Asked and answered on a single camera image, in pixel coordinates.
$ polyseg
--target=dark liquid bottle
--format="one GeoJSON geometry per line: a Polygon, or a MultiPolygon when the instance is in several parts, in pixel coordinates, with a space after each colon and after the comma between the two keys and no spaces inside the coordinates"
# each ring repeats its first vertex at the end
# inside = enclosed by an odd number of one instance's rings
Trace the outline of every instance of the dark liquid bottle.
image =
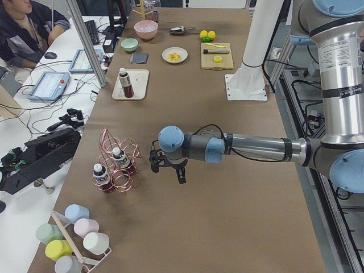
{"type": "Polygon", "coordinates": [[[120,68],[119,70],[119,80],[121,83],[121,87],[124,91],[124,95],[126,98],[131,98],[134,96],[134,90],[131,86],[130,76],[126,72],[125,68],[120,68]]]}
{"type": "Polygon", "coordinates": [[[113,184],[113,177],[109,174],[105,166],[101,164],[95,164],[93,166],[93,177],[95,178],[97,185],[103,192],[109,193],[115,190],[113,184]]]}
{"type": "Polygon", "coordinates": [[[133,176],[135,174],[135,166],[129,159],[127,154],[119,147],[113,148],[113,159],[118,168],[122,169],[122,172],[126,175],[133,176]]]}

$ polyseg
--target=white table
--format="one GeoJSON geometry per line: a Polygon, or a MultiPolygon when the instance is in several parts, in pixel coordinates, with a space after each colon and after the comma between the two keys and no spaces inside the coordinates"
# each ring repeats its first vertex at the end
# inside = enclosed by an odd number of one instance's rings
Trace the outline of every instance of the white table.
{"type": "MultiPolygon", "coordinates": [[[[97,26],[109,21],[109,18],[106,16],[84,17],[85,21],[91,19],[96,21],[97,26]]],[[[58,37],[49,48],[49,51],[57,53],[57,59],[47,60],[42,58],[40,63],[49,64],[54,61],[72,60],[77,49],[81,48],[83,48],[81,40],[71,23],[71,29],[58,37]]],[[[102,43],[95,46],[95,48],[102,49],[102,43]]],[[[70,62],[57,63],[51,65],[51,68],[59,72],[67,72],[70,64],[70,62]]],[[[23,86],[34,85],[44,71],[51,70],[46,66],[35,68],[23,86]]],[[[48,110],[31,110],[30,115],[29,111],[25,111],[20,116],[21,120],[28,124],[33,133],[38,133],[37,130],[45,132],[48,126],[59,121],[58,117],[66,114],[68,108],[82,110],[85,122],[87,121],[87,117],[92,111],[94,100],[97,97],[91,91],[98,92],[100,85],[93,73],[87,75],[73,74],[64,94],[69,94],[76,90],[78,83],[76,79],[87,81],[87,84],[77,91],[75,95],[70,96],[67,101],[63,100],[63,104],[58,102],[56,106],[48,110]]],[[[24,109],[44,106],[45,104],[42,102],[28,100],[25,94],[30,91],[31,89],[22,88],[15,95],[14,99],[24,109]]],[[[1,117],[0,132],[0,157],[5,156],[12,148],[24,148],[25,142],[40,136],[34,135],[32,137],[29,130],[19,119],[3,121],[1,117]]],[[[55,191],[51,195],[47,195],[43,189],[35,188],[33,184],[28,185],[14,195],[0,192],[0,200],[6,203],[6,209],[0,214],[0,272],[18,273],[28,271],[39,245],[35,232],[40,225],[48,222],[49,214],[58,198],[69,166],[70,162],[64,164],[61,170],[44,179],[45,185],[55,187],[55,191]]]]}

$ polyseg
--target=dark jacket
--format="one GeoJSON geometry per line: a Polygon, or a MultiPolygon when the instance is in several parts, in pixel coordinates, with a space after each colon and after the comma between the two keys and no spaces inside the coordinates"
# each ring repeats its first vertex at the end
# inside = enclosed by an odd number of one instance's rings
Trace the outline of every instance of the dark jacket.
{"type": "MultiPolygon", "coordinates": [[[[52,31],[52,11],[49,7],[32,1],[32,12],[27,14],[33,22],[39,35],[47,42],[48,35],[52,31]]],[[[65,16],[54,11],[53,21],[55,26],[61,26],[64,30],[69,29],[70,24],[65,16]]],[[[8,64],[21,67],[23,60],[27,59],[38,63],[43,54],[38,48],[29,32],[15,22],[0,7],[0,57],[8,64]]]]}

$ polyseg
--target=table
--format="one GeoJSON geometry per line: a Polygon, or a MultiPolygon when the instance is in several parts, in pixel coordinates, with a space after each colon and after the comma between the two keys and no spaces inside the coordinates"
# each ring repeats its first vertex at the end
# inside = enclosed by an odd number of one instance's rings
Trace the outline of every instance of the table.
{"type": "MultiPolygon", "coordinates": [[[[84,19],[95,20],[98,26],[109,21],[108,17],[100,16],[85,16],[84,19]]],[[[38,65],[49,64],[54,61],[72,60],[76,50],[80,48],[83,48],[81,40],[78,38],[77,31],[71,23],[71,29],[57,38],[49,48],[49,51],[57,53],[57,59],[47,60],[42,58],[38,65]]],[[[23,86],[35,84],[44,71],[55,69],[67,72],[69,65],[70,62],[64,62],[49,65],[48,67],[35,68],[23,86]]],[[[37,130],[45,132],[48,126],[58,122],[58,117],[65,115],[66,110],[72,107],[82,110],[85,121],[87,121],[97,97],[96,94],[91,93],[91,90],[98,92],[99,84],[93,73],[71,75],[65,94],[69,94],[76,89],[78,81],[75,79],[81,79],[88,83],[76,95],[72,95],[68,100],[63,100],[63,103],[57,103],[56,107],[32,110],[31,115],[29,111],[26,111],[21,115],[21,120],[25,124],[29,121],[28,125],[34,133],[38,133],[37,130]],[[34,127],[31,127],[33,122],[41,119],[44,120],[35,123],[34,127]]],[[[25,94],[30,91],[31,89],[22,88],[14,96],[14,100],[24,109],[44,106],[41,102],[31,102],[28,100],[25,94]]],[[[6,155],[12,148],[18,146],[23,148],[24,142],[39,136],[31,136],[29,130],[19,119],[3,121],[2,117],[0,117],[0,132],[1,157],[6,155]]],[[[7,205],[5,211],[0,214],[1,272],[26,272],[28,270],[39,245],[35,232],[40,225],[48,222],[49,213],[58,198],[69,166],[70,162],[64,164],[59,171],[44,179],[44,183],[47,186],[55,187],[55,192],[52,195],[47,195],[43,189],[36,189],[33,185],[25,187],[15,195],[0,192],[0,200],[4,201],[7,205]]]]}
{"type": "MultiPolygon", "coordinates": [[[[131,15],[123,37],[136,38],[131,15]]],[[[228,101],[224,71],[200,69],[199,30],[215,30],[216,42],[229,42],[235,70],[240,66],[250,27],[246,10],[161,9],[157,36],[139,40],[147,64],[131,65],[117,48],[92,115],[73,158],[55,210],[77,203],[90,210],[113,252],[94,272],[325,272],[302,189],[292,163],[258,163],[237,156],[210,165],[190,161],[187,183],[175,170],[152,173],[147,161],[152,140],[167,125],[194,132],[207,123],[224,131],[284,137],[275,96],[267,102],[228,101]],[[170,36],[178,25],[196,26],[185,36],[170,36]],[[161,57],[179,46],[188,58],[171,65],[161,57]],[[141,101],[111,98],[117,72],[148,69],[141,101]],[[143,159],[136,161],[137,187],[125,195],[104,194],[92,184],[92,165],[100,154],[99,136],[133,138],[143,159]]],[[[54,262],[38,248],[29,272],[51,271],[54,262]]]]}

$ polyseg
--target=white tray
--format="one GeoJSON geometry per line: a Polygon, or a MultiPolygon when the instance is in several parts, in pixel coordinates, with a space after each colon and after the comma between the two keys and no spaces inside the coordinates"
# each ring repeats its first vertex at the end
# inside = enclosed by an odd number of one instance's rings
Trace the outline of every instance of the white tray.
{"type": "Polygon", "coordinates": [[[126,69],[126,72],[130,76],[131,86],[134,90],[134,96],[131,98],[125,97],[119,77],[117,77],[112,98],[114,100],[142,100],[146,96],[149,70],[126,69]]]}

